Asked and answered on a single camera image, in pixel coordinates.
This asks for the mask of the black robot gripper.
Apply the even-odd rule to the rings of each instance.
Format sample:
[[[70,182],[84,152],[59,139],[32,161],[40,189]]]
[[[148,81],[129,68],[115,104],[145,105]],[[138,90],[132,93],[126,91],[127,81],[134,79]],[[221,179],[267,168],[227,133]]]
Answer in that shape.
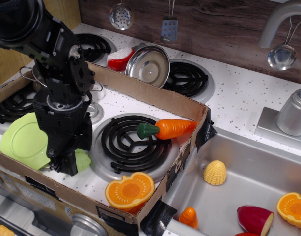
[[[81,96],[71,107],[56,107],[47,92],[34,97],[33,107],[39,128],[48,136],[46,154],[50,167],[58,173],[74,176],[78,173],[73,150],[90,150],[92,145],[92,122],[87,111],[92,96]]]

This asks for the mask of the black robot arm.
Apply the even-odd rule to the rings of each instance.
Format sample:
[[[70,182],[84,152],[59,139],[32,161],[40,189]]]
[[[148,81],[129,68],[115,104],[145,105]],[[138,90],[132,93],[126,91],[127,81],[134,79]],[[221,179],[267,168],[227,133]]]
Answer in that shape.
[[[74,176],[75,150],[91,148],[87,109],[94,84],[77,37],[41,0],[0,0],[0,48],[34,60],[44,84],[33,107],[39,128],[48,136],[50,166]]]

